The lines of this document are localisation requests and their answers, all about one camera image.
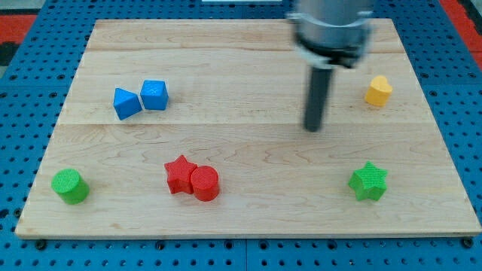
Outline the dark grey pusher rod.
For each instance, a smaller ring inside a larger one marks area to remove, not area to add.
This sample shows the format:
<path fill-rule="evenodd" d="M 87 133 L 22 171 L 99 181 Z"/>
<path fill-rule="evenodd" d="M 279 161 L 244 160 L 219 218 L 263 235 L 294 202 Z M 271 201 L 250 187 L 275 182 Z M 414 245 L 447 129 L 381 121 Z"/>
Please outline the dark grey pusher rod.
<path fill-rule="evenodd" d="M 321 129 L 332 72 L 332 69 L 316 67 L 310 70 L 303 121 L 304 129 L 309 132 L 318 132 Z"/>

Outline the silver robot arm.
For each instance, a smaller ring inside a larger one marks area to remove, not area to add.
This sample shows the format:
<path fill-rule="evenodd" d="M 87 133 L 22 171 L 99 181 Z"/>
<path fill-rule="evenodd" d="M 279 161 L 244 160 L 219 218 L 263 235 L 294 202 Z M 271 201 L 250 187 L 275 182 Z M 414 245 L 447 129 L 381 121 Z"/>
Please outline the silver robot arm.
<path fill-rule="evenodd" d="M 375 0 L 299 0 L 286 18 L 293 23 L 294 48 L 310 66 L 303 125 L 322 127 L 333 70 L 351 69 L 368 51 Z"/>

